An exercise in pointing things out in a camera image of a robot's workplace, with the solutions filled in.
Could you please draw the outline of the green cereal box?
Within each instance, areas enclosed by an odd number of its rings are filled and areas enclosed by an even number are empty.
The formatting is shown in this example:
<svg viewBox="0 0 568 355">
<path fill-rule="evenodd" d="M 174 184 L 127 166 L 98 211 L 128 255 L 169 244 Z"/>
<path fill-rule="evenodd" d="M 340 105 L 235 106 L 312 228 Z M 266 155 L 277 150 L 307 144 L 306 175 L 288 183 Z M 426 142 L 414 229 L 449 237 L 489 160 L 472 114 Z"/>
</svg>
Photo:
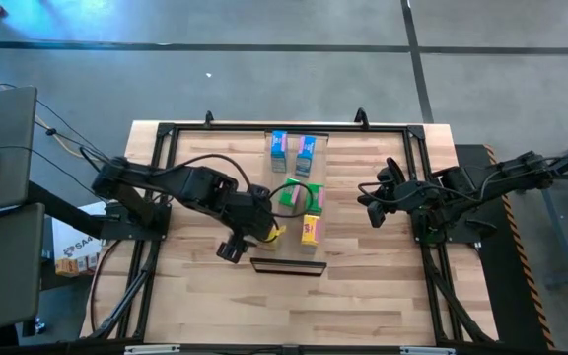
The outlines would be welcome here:
<svg viewBox="0 0 568 355">
<path fill-rule="evenodd" d="M 307 195 L 307 212 L 320 216 L 323 212 L 325 188 L 321 183 L 309 183 L 310 193 Z"/>
<path fill-rule="evenodd" d="M 280 191 L 278 198 L 279 204 L 286 207 L 295 207 L 299 197 L 300 188 L 301 186 L 299 180 L 288 177 L 285 180 L 283 188 Z"/>
</svg>

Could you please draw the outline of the white printed cardboard box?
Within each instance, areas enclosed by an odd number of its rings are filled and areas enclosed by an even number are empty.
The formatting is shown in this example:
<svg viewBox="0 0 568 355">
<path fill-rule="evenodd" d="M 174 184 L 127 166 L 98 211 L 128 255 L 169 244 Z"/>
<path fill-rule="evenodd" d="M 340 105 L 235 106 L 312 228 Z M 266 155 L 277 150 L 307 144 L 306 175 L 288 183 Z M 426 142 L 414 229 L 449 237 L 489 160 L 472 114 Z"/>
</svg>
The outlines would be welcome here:
<svg viewBox="0 0 568 355">
<path fill-rule="evenodd" d="M 104 243 L 64 222 L 52 220 L 55 274 L 64 277 L 93 275 Z"/>
</svg>

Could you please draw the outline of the black desk support beam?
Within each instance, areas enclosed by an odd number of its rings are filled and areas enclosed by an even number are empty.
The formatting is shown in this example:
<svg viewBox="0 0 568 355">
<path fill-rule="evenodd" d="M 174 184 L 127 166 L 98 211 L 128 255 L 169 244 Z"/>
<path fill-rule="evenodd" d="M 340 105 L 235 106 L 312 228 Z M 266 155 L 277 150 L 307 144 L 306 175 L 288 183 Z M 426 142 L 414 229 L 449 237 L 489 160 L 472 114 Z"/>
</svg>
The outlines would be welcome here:
<svg viewBox="0 0 568 355">
<path fill-rule="evenodd" d="M 92 237 L 101 235 L 106 222 L 103 217 L 80 210 L 32 181 L 28 185 L 27 201 L 42 204 L 48 216 Z"/>
</svg>

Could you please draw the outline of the black aluminium table frame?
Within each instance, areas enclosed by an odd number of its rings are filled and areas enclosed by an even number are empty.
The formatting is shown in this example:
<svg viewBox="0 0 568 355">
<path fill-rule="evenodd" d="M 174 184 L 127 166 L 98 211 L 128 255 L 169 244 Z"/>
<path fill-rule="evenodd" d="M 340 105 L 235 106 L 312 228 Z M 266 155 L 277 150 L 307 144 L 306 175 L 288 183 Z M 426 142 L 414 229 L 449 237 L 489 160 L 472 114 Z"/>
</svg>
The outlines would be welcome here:
<svg viewBox="0 0 568 355">
<path fill-rule="evenodd" d="M 403 124 L 232 122 L 187 129 L 177 159 L 261 184 L 265 134 L 324 133 L 327 221 L 323 275 L 265 274 L 247 258 L 234 264 L 216 249 L 228 231 L 175 205 L 153 280 L 144 339 L 148 343 L 431 345 L 435 341 L 422 253 L 411 221 L 390 214 L 370 225 L 358 184 L 373 181 L 392 157 L 406 162 Z"/>
</svg>

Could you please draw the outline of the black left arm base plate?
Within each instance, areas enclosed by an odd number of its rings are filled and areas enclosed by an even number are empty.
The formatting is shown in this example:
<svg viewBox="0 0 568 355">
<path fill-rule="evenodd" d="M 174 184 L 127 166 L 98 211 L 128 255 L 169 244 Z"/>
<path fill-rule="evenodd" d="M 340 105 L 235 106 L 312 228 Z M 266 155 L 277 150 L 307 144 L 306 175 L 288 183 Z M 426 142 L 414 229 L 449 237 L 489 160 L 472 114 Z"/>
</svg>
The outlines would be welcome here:
<svg viewBox="0 0 568 355">
<path fill-rule="evenodd" d="M 130 211 L 117 202 L 105 208 L 100 239 L 108 241 L 161 241 L 170 226 L 172 206 L 145 202 L 143 211 Z"/>
</svg>

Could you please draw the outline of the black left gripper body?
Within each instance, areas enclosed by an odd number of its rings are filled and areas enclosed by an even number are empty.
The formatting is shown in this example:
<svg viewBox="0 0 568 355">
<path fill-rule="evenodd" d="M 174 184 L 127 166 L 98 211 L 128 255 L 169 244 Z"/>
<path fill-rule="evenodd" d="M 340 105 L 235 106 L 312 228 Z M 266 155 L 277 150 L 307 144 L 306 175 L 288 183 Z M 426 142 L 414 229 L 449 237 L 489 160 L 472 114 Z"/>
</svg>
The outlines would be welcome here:
<svg viewBox="0 0 568 355">
<path fill-rule="evenodd" d="M 235 213 L 234 231 L 241 237 L 250 236 L 259 242 L 267 242 L 275 225 L 272 213 L 261 207 L 250 207 Z"/>
</svg>

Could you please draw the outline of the black mat hazard stripe edge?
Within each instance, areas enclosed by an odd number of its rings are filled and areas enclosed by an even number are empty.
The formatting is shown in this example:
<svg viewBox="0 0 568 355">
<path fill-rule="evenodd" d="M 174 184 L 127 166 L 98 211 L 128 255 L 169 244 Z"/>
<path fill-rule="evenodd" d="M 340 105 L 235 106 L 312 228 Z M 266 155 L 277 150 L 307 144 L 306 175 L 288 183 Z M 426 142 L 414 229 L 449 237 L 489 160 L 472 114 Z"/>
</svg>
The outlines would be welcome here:
<svg viewBox="0 0 568 355">
<path fill-rule="evenodd" d="M 507 195 L 461 217 L 485 222 L 477 253 L 498 339 L 460 345 L 468 355 L 543 355 L 555 348 Z"/>
</svg>

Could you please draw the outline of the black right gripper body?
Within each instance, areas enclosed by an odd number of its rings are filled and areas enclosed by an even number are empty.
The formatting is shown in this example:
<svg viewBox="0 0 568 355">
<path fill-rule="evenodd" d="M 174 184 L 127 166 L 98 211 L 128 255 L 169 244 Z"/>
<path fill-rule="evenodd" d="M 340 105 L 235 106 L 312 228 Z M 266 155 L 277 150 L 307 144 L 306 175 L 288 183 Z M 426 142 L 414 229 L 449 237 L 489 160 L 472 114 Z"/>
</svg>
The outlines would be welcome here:
<svg viewBox="0 0 568 355">
<path fill-rule="evenodd" d="M 385 211 L 412 212 L 439 199 L 439 186 L 426 181 L 411 180 L 397 185 L 385 203 Z"/>
</svg>

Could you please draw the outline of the grey desk panel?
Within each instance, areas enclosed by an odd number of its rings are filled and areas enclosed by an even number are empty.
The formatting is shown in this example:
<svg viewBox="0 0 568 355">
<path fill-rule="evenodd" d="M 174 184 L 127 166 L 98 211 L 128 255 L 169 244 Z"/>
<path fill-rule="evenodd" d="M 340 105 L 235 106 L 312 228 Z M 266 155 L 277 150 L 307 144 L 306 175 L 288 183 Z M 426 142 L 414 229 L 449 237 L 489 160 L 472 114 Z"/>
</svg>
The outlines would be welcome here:
<svg viewBox="0 0 568 355">
<path fill-rule="evenodd" d="M 0 91 L 0 210 L 28 196 L 37 89 Z"/>
<path fill-rule="evenodd" d="M 38 311 L 44 206 L 0 212 L 0 327 Z"/>
</svg>

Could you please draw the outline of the blue cereal box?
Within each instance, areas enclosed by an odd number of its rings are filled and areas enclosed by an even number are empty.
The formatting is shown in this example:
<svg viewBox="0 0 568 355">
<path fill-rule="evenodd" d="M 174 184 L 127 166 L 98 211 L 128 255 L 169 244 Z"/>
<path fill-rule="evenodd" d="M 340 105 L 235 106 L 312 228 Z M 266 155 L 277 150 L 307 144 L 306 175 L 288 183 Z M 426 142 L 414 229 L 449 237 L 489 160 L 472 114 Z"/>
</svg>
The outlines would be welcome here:
<svg viewBox="0 0 568 355">
<path fill-rule="evenodd" d="M 285 173 L 287 171 L 287 144 L 288 133 L 276 130 L 271 134 L 270 158 L 271 170 L 274 173 Z"/>
<path fill-rule="evenodd" d="M 316 143 L 317 138 L 315 136 L 303 135 L 300 137 L 295 165 L 297 176 L 308 177 L 310 175 Z"/>
</svg>

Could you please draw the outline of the yellow Pops cereal box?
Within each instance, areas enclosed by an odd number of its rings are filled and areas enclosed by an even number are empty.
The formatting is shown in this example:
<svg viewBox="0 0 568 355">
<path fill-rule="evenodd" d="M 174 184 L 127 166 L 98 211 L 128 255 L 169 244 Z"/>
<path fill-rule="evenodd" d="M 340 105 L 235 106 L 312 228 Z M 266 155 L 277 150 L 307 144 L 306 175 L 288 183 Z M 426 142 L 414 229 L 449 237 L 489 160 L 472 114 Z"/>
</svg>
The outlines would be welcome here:
<svg viewBox="0 0 568 355">
<path fill-rule="evenodd" d="M 281 226 L 279 228 L 273 227 L 267 237 L 267 239 L 260 243 L 260 247 L 267 250 L 277 250 L 279 244 L 279 238 L 287 230 L 286 226 Z"/>
<path fill-rule="evenodd" d="M 316 248 L 320 243 L 320 216 L 307 214 L 303 219 L 301 245 Z"/>
</svg>

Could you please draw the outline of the black frame wooden shelf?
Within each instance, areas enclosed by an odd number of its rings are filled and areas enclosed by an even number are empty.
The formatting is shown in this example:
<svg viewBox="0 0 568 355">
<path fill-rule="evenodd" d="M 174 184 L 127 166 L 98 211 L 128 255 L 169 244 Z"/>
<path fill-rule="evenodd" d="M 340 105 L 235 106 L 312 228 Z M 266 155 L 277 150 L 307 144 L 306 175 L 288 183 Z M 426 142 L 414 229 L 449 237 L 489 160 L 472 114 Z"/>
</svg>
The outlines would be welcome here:
<svg viewBox="0 0 568 355">
<path fill-rule="evenodd" d="M 274 173 L 271 170 L 270 144 L 271 132 L 265 134 L 264 163 L 260 183 L 270 190 L 272 213 L 275 226 L 286 226 L 286 232 L 280 236 L 278 249 L 271 251 L 259 245 L 250 263 L 257 272 L 273 274 L 289 274 L 302 276 L 321 276 L 327 268 L 324 260 L 322 240 L 325 237 L 325 224 L 327 221 L 327 146 L 329 136 L 324 133 L 303 133 L 301 131 L 284 130 L 288 133 L 287 144 L 287 171 Z M 312 162 L 311 173 L 308 177 L 295 174 L 296 156 L 299 139 L 303 135 L 315 136 L 317 143 Z M 278 202 L 279 194 L 287 178 L 300 181 L 300 193 L 295 207 L 286 207 Z M 323 212 L 320 215 L 320 239 L 316 248 L 301 245 L 304 216 L 307 212 L 307 195 L 311 192 L 309 183 L 321 183 L 325 188 Z"/>
</svg>

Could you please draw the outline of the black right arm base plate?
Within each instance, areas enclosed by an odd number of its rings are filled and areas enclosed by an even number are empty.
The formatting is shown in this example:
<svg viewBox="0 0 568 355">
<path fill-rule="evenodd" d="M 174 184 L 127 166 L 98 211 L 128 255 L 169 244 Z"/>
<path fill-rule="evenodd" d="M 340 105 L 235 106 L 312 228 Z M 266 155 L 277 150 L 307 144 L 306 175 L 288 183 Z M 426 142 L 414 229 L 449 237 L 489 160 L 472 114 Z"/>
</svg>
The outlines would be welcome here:
<svg viewBox="0 0 568 355">
<path fill-rule="evenodd" d="M 426 225 L 422 216 L 412 218 L 412 227 L 414 240 L 424 245 L 479 243 L 482 239 L 481 234 L 483 230 L 488 229 L 485 222 L 474 219 L 462 219 L 452 227 L 435 230 Z"/>
</svg>

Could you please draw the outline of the silver edge bracket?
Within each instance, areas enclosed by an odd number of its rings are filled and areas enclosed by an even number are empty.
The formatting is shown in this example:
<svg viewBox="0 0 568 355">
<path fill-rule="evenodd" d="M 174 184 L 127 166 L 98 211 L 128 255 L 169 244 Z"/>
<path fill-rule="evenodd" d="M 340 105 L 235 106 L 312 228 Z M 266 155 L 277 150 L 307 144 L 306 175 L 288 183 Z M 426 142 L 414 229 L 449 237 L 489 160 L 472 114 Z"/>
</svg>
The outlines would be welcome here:
<svg viewBox="0 0 568 355">
<path fill-rule="evenodd" d="M 177 355 L 180 346 L 174 344 L 141 344 L 126 346 L 123 355 Z"/>
<path fill-rule="evenodd" d="M 454 348 L 444 347 L 423 347 L 423 346 L 401 346 L 400 355 L 457 355 Z"/>
</svg>

